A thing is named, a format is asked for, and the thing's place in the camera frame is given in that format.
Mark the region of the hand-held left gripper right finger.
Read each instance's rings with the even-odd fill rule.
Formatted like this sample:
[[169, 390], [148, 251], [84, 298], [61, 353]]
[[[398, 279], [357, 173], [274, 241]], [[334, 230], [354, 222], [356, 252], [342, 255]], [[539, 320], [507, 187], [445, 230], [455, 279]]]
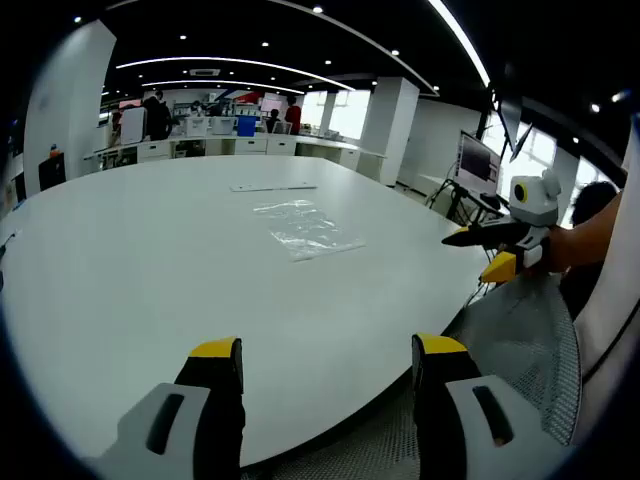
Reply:
[[413, 418], [421, 479], [547, 479], [570, 456], [541, 415], [457, 340], [412, 336]]

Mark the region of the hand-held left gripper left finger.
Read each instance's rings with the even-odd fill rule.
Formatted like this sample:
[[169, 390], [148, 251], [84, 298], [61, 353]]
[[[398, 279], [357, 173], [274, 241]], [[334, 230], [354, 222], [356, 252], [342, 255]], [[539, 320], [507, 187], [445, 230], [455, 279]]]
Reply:
[[116, 441], [88, 460], [100, 479], [238, 479], [246, 414], [242, 341], [193, 349], [118, 421]]

